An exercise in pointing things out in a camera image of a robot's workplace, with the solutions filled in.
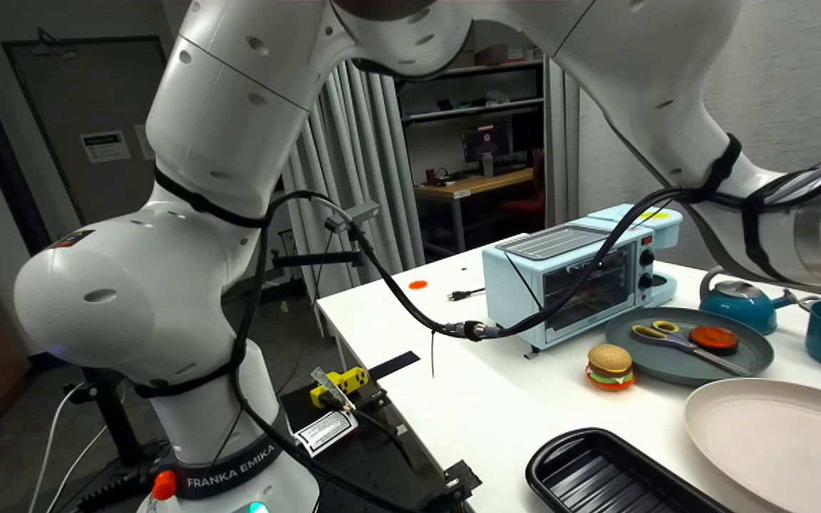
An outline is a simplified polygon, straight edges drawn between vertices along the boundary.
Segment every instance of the table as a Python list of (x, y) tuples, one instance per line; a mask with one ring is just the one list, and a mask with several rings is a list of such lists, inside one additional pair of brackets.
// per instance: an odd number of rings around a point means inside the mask
[(461, 203), (467, 195), (494, 194), (494, 191), (517, 188), (525, 181), (532, 181), (532, 168), (518, 168), (518, 171), (507, 171), (507, 174), (495, 174), (495, 177), (464, 177), (464, 180), (445, 181), (445, 184), (415, 184), (415, 200), (450, 203), (455, 251), (464, 251), (467, 242), (464, 242), (464, 208), (461, 208)]
[[(658, 274), (679, 278), (670, 304), (695, 308), (702, 270), (655, 264)], [(428, 278), (424, 290), (408, 290), (411, 278)], [(447, 301), (450, 290), (481, 285), (479, 251), (455, 254), (395, 275), (411, 299), (432, 319), (485, 319), (485, 297)], [(686, 388), (638, 381), (626, 394), (603, 394), (581, 379), (584, 352), (602, 342), (602, 329), (525, 358), (522, 338), (461, 342), (437, 338), (415, 325), (387, 294), (385, 282), (371, 282), (344, 294), (324, 297), (323, 314), (364, 364), (415, 351), (422, 362), (390, 374), (381, 388), (422, 436), (440, 465), (464, 458), (481, 488), (472, 490), (472, 509), (544, 509), (525, 482), (525, 465), (559, 433), (576, 426), (606, 426), (676, 469), (732, 509), (773, 509), (728, 475), (722, 475), (685, 433)], [(800, 381), (821, 388), (821, 364), (804, 348), (807, 314), (779, 311), (779, 329), (769, 337), (775, 362), (765, 379)]]

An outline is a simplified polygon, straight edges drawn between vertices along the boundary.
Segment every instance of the blue plate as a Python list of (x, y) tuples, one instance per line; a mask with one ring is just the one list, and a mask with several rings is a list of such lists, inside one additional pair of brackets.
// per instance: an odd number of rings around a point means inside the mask
[(641, 342), (629, 332), (632, 325), (651, 325), (653, 319), (676, 322), (679, 337), (686, 337), (695, 325), (722, 325), (722, 328), (732, 329), (739, 337), (739, 348), (735, 348), (735, 352), (722, 352), (722, 356), (747, 368), (749, 375), (760, 374), (775, 358), (773, 345), (760, 332), (756, 332), (756, 329), (749, 329), (732, 319), (710, 315), (710, 314), (686, 311), (686, 308), (641, 308), (641, 311), (629, 311), (629, 314), (606, 322), (606, 329), (603, 329), (613, 345), (622, 345), (632, 352), (638, 375), (653, 375), (653, 379), (685, 384), (685, 388), (698, 388), (698, 384), (706, 384), (715, 379), (735, 375), (735, 374), (728, 374), (725, 368), (715, 368), (715, 364), (710, 364), (710, 362), (703, 362), (686, 351), (668, 348), (665, 342), (662, 345)]

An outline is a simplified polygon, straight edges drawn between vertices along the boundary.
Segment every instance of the white plate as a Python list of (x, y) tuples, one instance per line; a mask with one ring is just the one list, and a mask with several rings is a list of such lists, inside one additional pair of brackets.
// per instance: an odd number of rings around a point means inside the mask
[(725, 379), (690, 394), (685, 419), (732, 482), (783, 509), (821, 509), (821, 391)]

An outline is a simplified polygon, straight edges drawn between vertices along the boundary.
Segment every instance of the plate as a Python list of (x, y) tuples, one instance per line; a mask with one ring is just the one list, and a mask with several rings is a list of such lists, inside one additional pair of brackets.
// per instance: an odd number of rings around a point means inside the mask
[(690, 394), (693, 443), (732, 482), (780, 509), (821, 509), (821, 391), (725, 379)]
[(760, 374), (775, 358), (773, 345), (760, 332), (732, 319), (722, 319), (722, 315), (710, 315), (710, 314), (686, 311), (686, 308), (641, 308), (606, 325), (606, 338), (632, 352), (638, 375), (653, 375), (653, 379), (685, 384), (685, 388), (698, 388), (698, 384), (732, 375), (729, 371), (715, 368), (686, 351), (665, 348), (655, 342), (641, 342), (629, 332), (635, 322), (646, 325), (653, 319), (670, 319), (679, 325), (680, 332), (690, 332), (695, 325), (722, 325), (732, 329), (739, 337), (739, 348), (735, 352), (725, 352), (725, 358), (743, 364), (752, 375)]

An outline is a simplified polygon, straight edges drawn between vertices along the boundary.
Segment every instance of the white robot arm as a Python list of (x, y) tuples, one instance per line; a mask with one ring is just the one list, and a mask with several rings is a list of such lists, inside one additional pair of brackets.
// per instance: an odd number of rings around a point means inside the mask
[[(595, 97), (665, 184), (695, 191), (685, 200), (698, 200), (693, 218), (728, 268), (821, 288), (821, 194), (804, 195), (821, 168), (793, 181), (756, 168), (702, 101), (735, 13), (739, 0), (194, 0), (147, 117), (150, 200), (36, 254), (13, 288), (16, 315), (68, 362), (167, 391), (150, 405), (189, 475), (182, 509), (254, 498), (313, 509), (313, 475), (267, 448), (223, 379), (234, 329), (220, 294), (249, 268), (327, 71), (371, 59), (430, 73), (458, 50), (470, 19), (507, 22)], [(234, 375), (273, 423), (279, 405), (254, 345)], [(216, 466), (231, 462), (250, 465), (226, 482)]]

